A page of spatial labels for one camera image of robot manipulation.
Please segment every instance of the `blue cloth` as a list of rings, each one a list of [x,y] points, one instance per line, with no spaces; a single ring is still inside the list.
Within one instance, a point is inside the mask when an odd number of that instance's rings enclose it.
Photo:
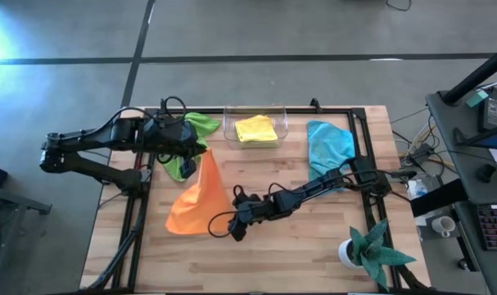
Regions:
[[[348,130],[322,121],[312,120],[306,125],[308,137],[309,180],[339,167],[343,161],[355,157],[354,138]]]

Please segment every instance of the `wooden table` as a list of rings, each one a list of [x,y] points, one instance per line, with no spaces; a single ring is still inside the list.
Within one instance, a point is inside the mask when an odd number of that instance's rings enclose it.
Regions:
[[[365,109],[377,168],[399,168],[386,108],[373,106]],[[127,111],[124,115],[138,114]],[[248,193],[261,196],[272,182],[287,188],[306,183],[308,120],[323,120],[349,129],[348,120],[342,115],[289,115],[289,133],[279,149],[232,150],[225,142],[221,128],[206,137],[229,196],[233,198],[232,188],[236,184],[242,184]],[[111,165],[118,169],[132,167],[133,160],[131,152],[111,154]],[[317,197],[304,203],[289,218],[249,227],[241,242],[230,237],[212,238],[207,234],[170,234],[165,221],[171,205],[196,181],[197,173],[185,183],[177,183],[167,175],[163,166],[156,164],[135,292],[377,291],[377,285],[365,270],[345,267],[337,255],[339,244],[350,237],[350,226],[366,233],[360,193],[345,191]],[[396,192],[405,194],[403,186],[393,187]],[[101,201],[116,193],[118,190],[113,186],[104,188]],[[81,287],[92,283],[114,256],[125,203],[125,197],[119,197],[105,204],[97,213]],[[417,259],[407,266],[422,283],[430,285],[410,205],[396,196],[386,197],[385,203],[394,247]],[[127,269],[125,266],[122,284],[128,278]],[[385,271],[390,282],[390,272]]]

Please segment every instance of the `concrete floor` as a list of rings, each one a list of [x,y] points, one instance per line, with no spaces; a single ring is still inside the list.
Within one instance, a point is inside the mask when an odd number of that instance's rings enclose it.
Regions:
[[[132,57],[146,5],[147,0],[0,0],[0,58]],[[490,17],[478,21],[484,15]],[[372,0],[158,0],[150,24],[145,57],[497,51],[495,0],[414,1],[405,13]],[[427,93],[449,89],[482,62],[429,56],[141,65],[130,105],[157,105],[169,95],[194,106],[305,105],[317,98],[331,105],[386,105],[393,120],[423,108]],[[0,66],[0,167],[11,174],[7,187],[53,204],[49,216],[27,214],[28,233],[18,238],[4,267],[0,294],[79,286],[101,185],[82,175],[43,173],[40,144],[46,133],[104,122],[120,107],[129,69]],[[393,128],[412,138],[427,116],[423,112]],[[453,177],[445,174],[445,180]],[[460,251],[453,240],[425,241],[422,247],[434,287],[486,293],[480,274],[455,267]]]

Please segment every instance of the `towel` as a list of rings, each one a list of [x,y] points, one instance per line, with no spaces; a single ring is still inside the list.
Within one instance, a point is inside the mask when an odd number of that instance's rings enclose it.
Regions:
[[[308,138],[309,180],[339,167],[343,161],[355,157],[354,138],[348,130],[322,121],[311,120],[306,125]]]
[[[257,115],[250,119],[235,122],[237,137],[242,143],[250,141],[273,141],[277,140],[272,125],[272,119],[267,116]]]
[[[175,200],[165,227],[172,234],[206,234],[214,216],[231,210],[232,205],[224,190],[219,168],[208,148],[202,154],[199,180]],[[225,214],[215,218],[210,225],[212,233],[226,233],[232,216]]]
[[[198,136],[197,143],[204,145],[205,147],[208,147],[208,143],[206,143],[204,137],[213,134],[217,130],[217,128],[219,128],[220,122],[210,118],[209,116],[199,114],[196,112],[187,113],[184,119],[190,122],[193,128],[196,129]],[[201,156],[195,157],[196,161],[199,161],[200,159]],[[165,167],[166,172],[168,172],[169,176],[172,179],[177,180],[179,182],[183,182],[185,179],[181,177],[181,172],[179,171],[179,167],[182,164],[183,164],[182,157],[174,157],[174,159],[172,159],[166,164],[163,164],[163,166]]]

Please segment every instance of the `cup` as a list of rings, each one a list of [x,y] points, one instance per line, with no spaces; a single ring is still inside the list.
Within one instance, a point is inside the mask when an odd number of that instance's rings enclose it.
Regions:
[[[448,238],[450,236],[450,232],[455,229],[455,222],[452,218],[448,216],[442,216],[439,218],[435,218],[431,222],[431,227],[443,238]]]

